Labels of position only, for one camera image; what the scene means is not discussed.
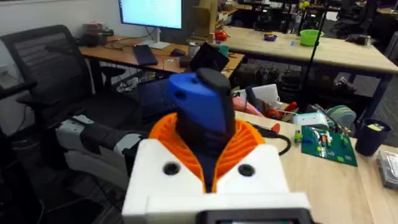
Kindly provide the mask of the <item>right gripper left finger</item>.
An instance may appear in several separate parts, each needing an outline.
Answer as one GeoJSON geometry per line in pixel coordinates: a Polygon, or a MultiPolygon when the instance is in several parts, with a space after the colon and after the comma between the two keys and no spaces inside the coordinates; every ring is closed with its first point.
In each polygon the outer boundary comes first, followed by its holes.
{"type": "Polygon", "coordinates": [[[161,118],[139,143],[124,199],[123,216],[145,216],[152,199],[169,208],[180,197],[206,193],[198,159],[177,134],[177,114],[161,118]]]}

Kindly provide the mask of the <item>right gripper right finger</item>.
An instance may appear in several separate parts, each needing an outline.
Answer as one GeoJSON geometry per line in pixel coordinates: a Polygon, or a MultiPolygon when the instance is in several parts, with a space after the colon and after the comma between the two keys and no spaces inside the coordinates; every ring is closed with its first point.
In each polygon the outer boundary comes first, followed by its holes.
{"type": "Polygon", "coordinates": [[[237,119],[236,132],[221,152],[214,169],[212,192],[288,192],[279,156],[290,149],[290,139],[273,131],[260,133],[237,119]]]}

